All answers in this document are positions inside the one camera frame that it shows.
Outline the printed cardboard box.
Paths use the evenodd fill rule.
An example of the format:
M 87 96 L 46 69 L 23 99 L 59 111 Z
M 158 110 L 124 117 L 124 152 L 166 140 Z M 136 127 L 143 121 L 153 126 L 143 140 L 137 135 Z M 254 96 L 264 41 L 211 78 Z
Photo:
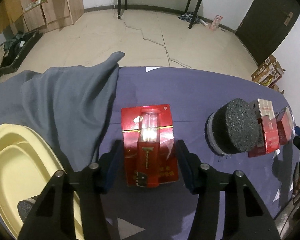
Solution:
M 274 55 L 270 55 L 251 75 L 254 83 L 273 88 L 286 70 L 281 67 Z

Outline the black open suitcase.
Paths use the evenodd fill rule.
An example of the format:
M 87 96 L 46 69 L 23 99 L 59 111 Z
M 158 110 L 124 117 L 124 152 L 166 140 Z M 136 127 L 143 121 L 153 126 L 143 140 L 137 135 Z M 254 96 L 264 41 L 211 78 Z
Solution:
M 38 30 L 28 33 L 18 31 L 12 39 L 5 41 L 2 44 L 4 54 L 0 60 L 0 77 L 15 73 L 42 35 Z

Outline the red white cigarette carton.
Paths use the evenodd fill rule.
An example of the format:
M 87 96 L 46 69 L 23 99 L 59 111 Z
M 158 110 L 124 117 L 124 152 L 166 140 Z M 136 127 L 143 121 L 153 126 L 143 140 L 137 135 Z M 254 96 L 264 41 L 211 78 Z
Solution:
M 250 103 L 259 125 L 257 145 L 248 152 L 248 157 L 258 157 L 273 153 L 280 148 L 279 133 L 273 104 L 269 100 L 256 99 Z

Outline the yellow oval tray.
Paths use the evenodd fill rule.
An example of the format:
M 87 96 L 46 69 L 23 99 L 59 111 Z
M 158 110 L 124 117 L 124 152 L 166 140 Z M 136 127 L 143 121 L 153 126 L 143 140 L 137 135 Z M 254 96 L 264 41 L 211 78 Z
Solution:
M 23 221 L 17 205 L 40 195 L 62 164 L 48 143 L 26 126 L 0 125 L 0 221 L 17 238 Z

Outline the black foam cylinder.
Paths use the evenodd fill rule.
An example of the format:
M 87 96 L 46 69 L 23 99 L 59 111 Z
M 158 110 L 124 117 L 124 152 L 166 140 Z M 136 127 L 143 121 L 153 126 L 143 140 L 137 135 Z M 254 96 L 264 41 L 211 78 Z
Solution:
M 249 152 L 257 145 L 260 127 L 249 103 L 236 98 L 208 117 L 205 136 L 214 154 L 234 155 Z

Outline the purple tablecloth with triangles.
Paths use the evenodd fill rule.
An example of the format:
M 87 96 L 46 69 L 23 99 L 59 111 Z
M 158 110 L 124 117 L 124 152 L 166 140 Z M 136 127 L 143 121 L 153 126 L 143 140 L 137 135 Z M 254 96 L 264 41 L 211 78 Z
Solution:
M 183 140 L 191 153 L 216 170 L 242 170 L 266 204 L 277 214 L 292 196 L 292 176 L 299 161 L 297 148 L 289 143 L 279 155 L 249 158 L 246 153 L 229 157 L 215 155 L 205 139 L 205 123 L 216 110 L 232 99 L 247 102 L 265 99 L 279 112 L 288 106 L 285 97 L 253 82 L 213 72 L 182 68 L 122 67 L 108 130 L 100 152 L 110 150 L 122 138 L 121 110 L 126 107 L 168 104 L 176 140 Z M 113 187 L 102 196 L 102 205 L 112 239 L 187 239 L 197 206 L 196 195 L 183 180 L 154 189 L 129 187 L 123 164 Z

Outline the dark door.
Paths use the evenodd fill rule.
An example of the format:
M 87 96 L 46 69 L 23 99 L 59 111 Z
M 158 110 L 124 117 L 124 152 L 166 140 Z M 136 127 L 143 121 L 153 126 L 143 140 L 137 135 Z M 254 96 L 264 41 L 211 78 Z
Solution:
M 254 0 L 235 34 L 260 65 L 286 38 L 299 15 L 297 0 Z

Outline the red carton underneath stack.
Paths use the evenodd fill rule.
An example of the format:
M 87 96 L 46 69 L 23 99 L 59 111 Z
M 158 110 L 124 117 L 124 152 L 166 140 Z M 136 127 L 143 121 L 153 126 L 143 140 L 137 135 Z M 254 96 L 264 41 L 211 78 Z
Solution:
M 280 145 L 288 144 L 294 138 L 294 117 L 289 107 L 283 108 L 275 115 Z

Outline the pink bag on floor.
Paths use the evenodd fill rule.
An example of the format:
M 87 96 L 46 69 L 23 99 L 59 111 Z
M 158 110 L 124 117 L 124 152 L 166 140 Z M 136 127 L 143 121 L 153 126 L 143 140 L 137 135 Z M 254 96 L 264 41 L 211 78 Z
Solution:
M 209 28 L 211 30 L 217 30 L 222 19 L 223 17 L 221 15 L 216 15 Z

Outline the dark clothes pile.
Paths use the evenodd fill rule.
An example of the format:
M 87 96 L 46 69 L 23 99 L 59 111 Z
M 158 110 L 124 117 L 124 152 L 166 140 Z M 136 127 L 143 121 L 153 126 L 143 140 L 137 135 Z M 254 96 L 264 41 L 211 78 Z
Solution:
M 178 17 L 180 20 L 190 23 L 194 20 L 194 24 L 201 23 L 201 19 L 198 16 L 193 16 L 192 12 L 186 12 Z

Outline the grey cloth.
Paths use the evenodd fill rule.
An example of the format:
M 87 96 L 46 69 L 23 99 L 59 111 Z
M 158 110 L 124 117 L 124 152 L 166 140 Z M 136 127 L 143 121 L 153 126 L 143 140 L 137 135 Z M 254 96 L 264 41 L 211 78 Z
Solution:
M 92 67 L 23 71 L 0 83 L 0 125 L 36 131 L 67 171 L 96 161 L 115 100 L 121 51 Z

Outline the small red lighter box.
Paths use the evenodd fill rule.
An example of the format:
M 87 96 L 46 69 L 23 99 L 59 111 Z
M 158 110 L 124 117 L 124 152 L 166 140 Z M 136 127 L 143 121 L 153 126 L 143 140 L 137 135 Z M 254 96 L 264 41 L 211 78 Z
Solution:
M 121 109 L 128 186 L 155 188 L 179 180 L 168 104 Z

